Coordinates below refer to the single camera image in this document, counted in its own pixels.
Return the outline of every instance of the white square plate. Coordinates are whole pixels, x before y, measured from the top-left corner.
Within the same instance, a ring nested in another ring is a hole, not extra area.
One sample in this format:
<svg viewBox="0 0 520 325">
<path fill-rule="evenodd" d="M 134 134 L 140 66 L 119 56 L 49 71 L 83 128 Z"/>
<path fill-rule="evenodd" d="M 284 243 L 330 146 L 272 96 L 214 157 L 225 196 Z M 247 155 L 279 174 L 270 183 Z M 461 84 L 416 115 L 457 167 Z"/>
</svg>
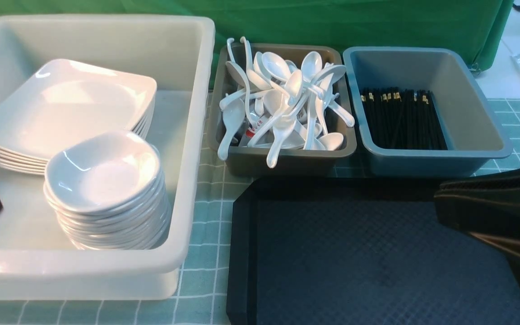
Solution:
<svg viewBox="0 0 520 325">
<path fill-rule="evenodd" d="M 52 60 L 0 104 L 0 148 L 49 160 L 104 132 L 132 131 L 156 88 L 147 76 Z"/>
</svg>

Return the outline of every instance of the tray surface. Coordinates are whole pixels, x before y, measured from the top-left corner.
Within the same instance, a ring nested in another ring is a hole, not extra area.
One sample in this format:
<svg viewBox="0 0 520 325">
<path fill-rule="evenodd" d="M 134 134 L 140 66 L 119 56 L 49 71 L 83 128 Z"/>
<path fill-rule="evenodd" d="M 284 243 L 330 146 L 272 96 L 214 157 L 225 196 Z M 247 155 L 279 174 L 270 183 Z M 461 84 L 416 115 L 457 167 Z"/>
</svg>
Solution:
<svg viewBox="0 0 520 325">
<path fill-rule="evenodd" d="M 256 182 L 239 200 L 250 202 L 257 324 L 520 325 L 504 256 L 438 224 L 429 191 L 379 180 Z M 392 195 L 399 201 L 386 201 Z M 235 205 L 233 225 L 246 217 Z"/>
</svg>

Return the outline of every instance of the black chopsticks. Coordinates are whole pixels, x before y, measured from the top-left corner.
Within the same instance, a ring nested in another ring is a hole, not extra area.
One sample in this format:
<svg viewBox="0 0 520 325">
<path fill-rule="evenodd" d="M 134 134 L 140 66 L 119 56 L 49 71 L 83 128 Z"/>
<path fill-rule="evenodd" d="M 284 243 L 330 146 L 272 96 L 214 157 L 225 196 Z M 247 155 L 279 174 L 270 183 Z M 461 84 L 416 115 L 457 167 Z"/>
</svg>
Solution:
<svg viewBox="0 0 520 325">
<path fill-rule="evenodd" d="M 366 88 L 361 101 L 372 140 L 380 148 L 448 150 L 430 91 Z"/>
</svg>

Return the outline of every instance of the white plastic bin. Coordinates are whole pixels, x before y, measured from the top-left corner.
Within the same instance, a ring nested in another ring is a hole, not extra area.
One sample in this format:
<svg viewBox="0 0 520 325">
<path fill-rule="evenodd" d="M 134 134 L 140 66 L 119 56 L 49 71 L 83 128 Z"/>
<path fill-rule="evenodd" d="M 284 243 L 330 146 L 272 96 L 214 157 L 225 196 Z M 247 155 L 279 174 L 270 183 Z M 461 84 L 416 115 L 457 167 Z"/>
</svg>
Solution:
<svg viewBox="0 0 520 325">
<path fill-rule="evenodd" d="M 67 58 L 158 83 L 148 142 L 173 202 L 165 242 L 149 251 L 77 251 L 42 193 L 43 177 L 0 169 L 0 300 L 164 299 L 188 252 L 214 47 L 203 17 L 0 17 L 0 102 L 40 66 Z"/>
</svg>

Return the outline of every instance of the black serving tray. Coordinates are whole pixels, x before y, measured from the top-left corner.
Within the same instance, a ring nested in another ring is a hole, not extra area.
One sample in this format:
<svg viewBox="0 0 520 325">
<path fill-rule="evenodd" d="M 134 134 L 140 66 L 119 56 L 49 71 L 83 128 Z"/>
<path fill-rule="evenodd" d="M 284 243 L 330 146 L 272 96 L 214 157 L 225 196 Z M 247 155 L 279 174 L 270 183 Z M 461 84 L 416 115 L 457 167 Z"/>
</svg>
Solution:
<svg viewBox="0 0 520 325">
<path fill-rule="evenodd" d="M 439 224 L 439 183 L 252 183 L 233 204 L 232 325 L 520 325 L 520 269 Z"/>
</svg>

